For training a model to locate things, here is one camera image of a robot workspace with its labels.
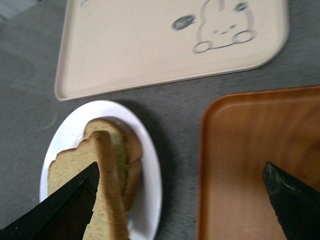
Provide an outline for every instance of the sliced bread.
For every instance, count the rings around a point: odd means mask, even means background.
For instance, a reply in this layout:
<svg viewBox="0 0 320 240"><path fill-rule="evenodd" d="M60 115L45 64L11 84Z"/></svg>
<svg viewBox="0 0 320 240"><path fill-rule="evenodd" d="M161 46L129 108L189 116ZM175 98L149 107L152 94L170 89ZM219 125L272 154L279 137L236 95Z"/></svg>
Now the sliced bread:
<svg viewBox="0 0 320 240"><path fill-rule="evenodd" d="M124 208L128 212L139 187L142 172L142 145L131 127L116 117L99 117L89 121L85 126L83 138L88 138L94 131L107 131L110 134L117 157Z"/></svg>
<svg viewBox="0 0 320 240"><path fill-rule="evenodd" d="M52 194L92 162L100 172L93 215L84 240L127 240L127 217L119 186L117 158L110 135L94 131L77 148L57 154L48 173L48 193Z"/></svg>

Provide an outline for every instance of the plate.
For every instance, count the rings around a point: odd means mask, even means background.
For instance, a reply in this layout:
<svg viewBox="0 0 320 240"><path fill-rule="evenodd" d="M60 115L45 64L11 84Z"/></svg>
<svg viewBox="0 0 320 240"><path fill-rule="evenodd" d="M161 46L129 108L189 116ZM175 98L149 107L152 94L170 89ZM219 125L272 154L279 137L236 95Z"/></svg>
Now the plate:
<svg viewBox="0 0 320 240"><path fill-rule="evenodd" d="M136 133L142 148L142 178L134 203L128 213L128 231L131 240L154 239L162 207L161 170L156 149L145 126L139 118L123 105L107 100L89 102L72 112L54 134L47 153L40 179L40 202L48 196L48 169L62 150L76 148L83 139L87 122L112 116L126 122Z"/></svg>

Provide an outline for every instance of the cartoon bunny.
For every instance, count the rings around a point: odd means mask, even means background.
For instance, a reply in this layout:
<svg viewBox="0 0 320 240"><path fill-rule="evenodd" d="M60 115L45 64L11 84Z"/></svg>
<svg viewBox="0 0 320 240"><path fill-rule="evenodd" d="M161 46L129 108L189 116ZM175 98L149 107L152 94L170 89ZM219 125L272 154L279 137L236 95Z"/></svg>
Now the cartoon bunny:
<svg viewBox="0 0 320 240"><path fill-rule="evenodd" d="M254 16L243 0L207 0L200 12L195 54L253 40Z"/></svg>

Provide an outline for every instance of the brown tray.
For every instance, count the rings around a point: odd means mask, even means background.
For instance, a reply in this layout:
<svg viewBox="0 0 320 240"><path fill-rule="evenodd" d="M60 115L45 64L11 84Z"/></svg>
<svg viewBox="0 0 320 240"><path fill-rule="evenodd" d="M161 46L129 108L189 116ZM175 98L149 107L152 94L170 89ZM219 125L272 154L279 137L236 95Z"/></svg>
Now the brown tray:
<svg viewBox="0 0 320 240"><path fill-rule="evenodd" d="M270 161L320 191L320 86L222 96L201 123L198 240L285 240Z"/></svg>

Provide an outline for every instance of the gray table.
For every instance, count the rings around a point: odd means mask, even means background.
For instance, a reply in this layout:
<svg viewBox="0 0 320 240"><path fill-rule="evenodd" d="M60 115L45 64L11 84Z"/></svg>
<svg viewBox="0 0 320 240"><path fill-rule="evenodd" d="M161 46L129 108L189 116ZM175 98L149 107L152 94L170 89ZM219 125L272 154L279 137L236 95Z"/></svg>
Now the gray table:
<svg viewBox="0 0 320 240"><path fill-rule="evenodd" d="M62 121L87 102L111 100L141 119L158 152L156 239L195 239L204 110L228 93L320 84L320 1L290 1L288 43L258 69L59 102L53 89L65 6L44 0L0 25L0 229L39 203L43 160Z"/></svg>

